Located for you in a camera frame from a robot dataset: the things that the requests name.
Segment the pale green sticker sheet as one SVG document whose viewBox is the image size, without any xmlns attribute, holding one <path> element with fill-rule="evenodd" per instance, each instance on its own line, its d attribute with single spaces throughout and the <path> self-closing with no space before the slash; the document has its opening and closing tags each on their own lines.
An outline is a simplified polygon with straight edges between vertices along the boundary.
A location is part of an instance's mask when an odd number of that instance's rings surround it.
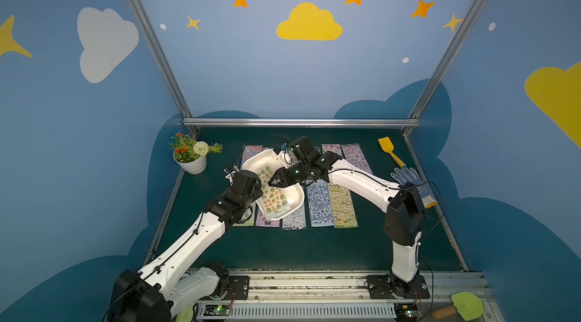
<svg viewBox="0 0 581 322">
<path fill-rule="evenodd" d="M 255 210 L 256 206 L 251 205 L 245 213 L 242 215 L 241 219 L 234 224 L 234 227 L 251 227 L 255 223 Z"/>
</svg>

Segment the white plastic storage box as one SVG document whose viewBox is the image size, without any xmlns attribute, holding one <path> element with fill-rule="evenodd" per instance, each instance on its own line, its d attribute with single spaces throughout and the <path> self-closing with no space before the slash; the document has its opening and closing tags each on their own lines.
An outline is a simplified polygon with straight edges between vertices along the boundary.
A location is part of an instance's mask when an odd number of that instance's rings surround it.
<svg viewBox="0 0 581 322">
<path fill-rule="evenodd" d="M 264 166 L 269 166 L 274 173 L 277 169 L 284 167 L 284 164 L 276 158 L 276 155 L 272 149 L 265 149 L 261 153 L 246 161 L 246 163 L 242 165 L 242 169 L 257 174 L 257 172 Z M 273 218 L 269 220 L 280 220 L 299 209 L 304 203 L 304 191 L 299 184 L 282 188 L 282 193 L 287 197 L 291 210 L 279 218 Z"/>
</svg>

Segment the light pink sticker sheet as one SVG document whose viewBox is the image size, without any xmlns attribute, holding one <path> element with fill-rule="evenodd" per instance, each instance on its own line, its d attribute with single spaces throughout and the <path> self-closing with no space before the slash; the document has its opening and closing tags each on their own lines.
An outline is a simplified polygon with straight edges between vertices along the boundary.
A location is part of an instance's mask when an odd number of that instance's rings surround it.
<svg viewBox="0 0 581 322">
<path fill-rule="evenodd" d="M 257 227 L 264 227 L 264 228 L 279 228 L 280 227 L 280 220 L 269 220 L 262 213 L 262 211 L 260 209 L 258 209 L 255 225 Z"/>
</svg>

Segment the pink blue cat sticker sheet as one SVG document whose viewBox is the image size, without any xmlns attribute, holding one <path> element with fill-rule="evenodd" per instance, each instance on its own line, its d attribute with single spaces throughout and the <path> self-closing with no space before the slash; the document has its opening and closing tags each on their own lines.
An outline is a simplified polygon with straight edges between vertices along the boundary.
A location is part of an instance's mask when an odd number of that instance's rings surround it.
<svg viewBox="0 0 581 322">
<path fill-rule="evenodd" d="M 246 161 L 248 161 L 253 156 L 261 153 L 262 151 L 263 151 L 262 145 L 258 145 L 258 146 L 245 145 L 243 152 L 242 152 L 241 164 L 242 165 L 245 164 Z"/>
</svg>

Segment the blue penguin sticker sheet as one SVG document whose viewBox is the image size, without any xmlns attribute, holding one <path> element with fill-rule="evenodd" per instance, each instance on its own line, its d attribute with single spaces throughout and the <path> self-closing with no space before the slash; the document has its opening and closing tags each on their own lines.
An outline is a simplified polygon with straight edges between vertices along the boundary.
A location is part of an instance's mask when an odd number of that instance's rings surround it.
<svg viewBox="0 0 581 322">
<path fill-rule="evenodd" d="M 328 184 L 324 180 L 317 180 L 307 186 L 307 201 L 310 213 L 311 226 L 332 227 L 334 216 L 331 207 L 331 198 Z"/>
</svg>

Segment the pink bear sticker sheet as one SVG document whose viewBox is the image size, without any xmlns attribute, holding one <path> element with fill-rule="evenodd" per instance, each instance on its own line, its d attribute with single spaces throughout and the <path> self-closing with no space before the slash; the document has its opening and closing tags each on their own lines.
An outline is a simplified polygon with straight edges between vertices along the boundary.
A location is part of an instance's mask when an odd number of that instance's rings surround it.
<svg viewBox="0 0 581 322">
<path fill-rule="evenodd" d="M 364 172 L 373 174 L 373 171 L 371 170 L 369 163 L 358 143 L 342 144 L 340 146 L 346 161 L 358 169 L 363 170 Z"/>
</svg>

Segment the white lilac sticker sheet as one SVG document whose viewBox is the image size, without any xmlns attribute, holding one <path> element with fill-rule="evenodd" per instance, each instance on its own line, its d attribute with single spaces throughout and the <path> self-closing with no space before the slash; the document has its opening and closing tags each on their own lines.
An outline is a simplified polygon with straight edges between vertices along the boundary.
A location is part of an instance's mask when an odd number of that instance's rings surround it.
<svg viewBox="0 0 581 322">
<path fill-rule="evenodd" d="M 284 230 L 299 231 L 307 227 L 304 210 L 298 209 L 282 219 L 282 228 Z"/>
</svg>

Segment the yellow green sticker sheet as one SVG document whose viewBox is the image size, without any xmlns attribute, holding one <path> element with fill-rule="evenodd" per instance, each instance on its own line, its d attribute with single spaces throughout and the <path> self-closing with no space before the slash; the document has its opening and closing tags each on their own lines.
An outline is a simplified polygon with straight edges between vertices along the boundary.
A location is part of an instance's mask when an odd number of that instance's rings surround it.
<svg viewBox="0 0 581 322">
<path fill-rule="evenodd" d="M 328 193 L 331 201 L 331 210 L 335 228 L 357 228 L 358 222 L 351 192 L 337 184 L 328 184 Z"/>
</svg>

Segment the white green frog sticker sheet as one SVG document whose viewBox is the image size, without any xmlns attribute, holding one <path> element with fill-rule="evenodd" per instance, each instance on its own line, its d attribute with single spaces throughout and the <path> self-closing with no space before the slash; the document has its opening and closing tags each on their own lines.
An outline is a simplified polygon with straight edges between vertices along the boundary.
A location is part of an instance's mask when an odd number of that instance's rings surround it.
<svg viewBox="0 0 581 322">
<path fill-rule="evenodd" d="M 269 166 L 264 166 L 257 174 L 260 178 L 263 192 L 263 195 L 257 200 L 257 204 L 264 216 L 268 219 L 275 219 L 289 212 L 291 205 L 287 197 L 282 193 L 282 189 L 269 186 L 269 181 L 274 175 L 273 170 Z"/>
</svg>

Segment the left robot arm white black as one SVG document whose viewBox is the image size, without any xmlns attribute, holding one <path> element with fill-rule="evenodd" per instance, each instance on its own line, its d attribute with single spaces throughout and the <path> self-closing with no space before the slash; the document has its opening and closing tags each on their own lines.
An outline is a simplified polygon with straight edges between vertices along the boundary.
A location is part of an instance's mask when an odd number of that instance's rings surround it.
<svg viewBox="0 0 581 322">
<path fill-rule="evenodd" d="M 170 321 L 178 313 L 184 273 L 201 254 L 238 223 L 252 202 L 263 196 L 257 174 L 241 170 L 230 186 L 207 202 L 204 211 L 160 257 L 138 272 L 125 270 L 114 282 L 103 321 Z"/>
</svg>

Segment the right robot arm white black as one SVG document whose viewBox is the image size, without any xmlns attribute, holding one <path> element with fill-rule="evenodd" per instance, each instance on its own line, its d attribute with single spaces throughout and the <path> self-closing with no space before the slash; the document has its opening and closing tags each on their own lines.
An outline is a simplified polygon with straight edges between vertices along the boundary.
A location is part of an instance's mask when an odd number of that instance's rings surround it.
<svg viewBox="0 0 581 322">
<path fill-rule="evenodd" d="M 385 214 L 385 233 L 393 246 L 387 291 L 396 299 L 427 299 L 428 285 L 419 271 L 419 248 L 426 210 L 437 205 L 428 182 L 415 169 L 400 166 L 394 182 L 379 178 L 333 151 L 321 152 L 306 137 L 270 150 L 282 162 L 269 185 L 286 188 L 323 180 L 366 199 Z"/>
</svg>

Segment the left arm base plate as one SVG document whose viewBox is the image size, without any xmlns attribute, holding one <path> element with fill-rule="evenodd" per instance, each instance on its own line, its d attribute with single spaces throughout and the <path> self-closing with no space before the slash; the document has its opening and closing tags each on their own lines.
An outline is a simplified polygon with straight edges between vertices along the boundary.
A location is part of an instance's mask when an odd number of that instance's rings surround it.
<svg viewBox="0 0 581 322">
<path fill-rule="evenodd" d="M 247 300 L 250 278 L 248 276 L 229 276 L 221 278 L 216 290 L 210 296 L 214 300 Z"/>
</svg>

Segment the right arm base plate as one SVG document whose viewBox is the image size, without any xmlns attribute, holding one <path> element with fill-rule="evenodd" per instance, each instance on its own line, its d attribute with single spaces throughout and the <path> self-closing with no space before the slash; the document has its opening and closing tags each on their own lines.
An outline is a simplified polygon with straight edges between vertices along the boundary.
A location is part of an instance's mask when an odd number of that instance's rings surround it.
<svg viewBox="0 0 581 322">
<path fill-rule="evenodd" d="M 371 299 L 429 299 L 431 297 L 425 279 L 417 274 L 410 282 L 396 276 L 369 275 L 364 287 Z"/>
</svg>

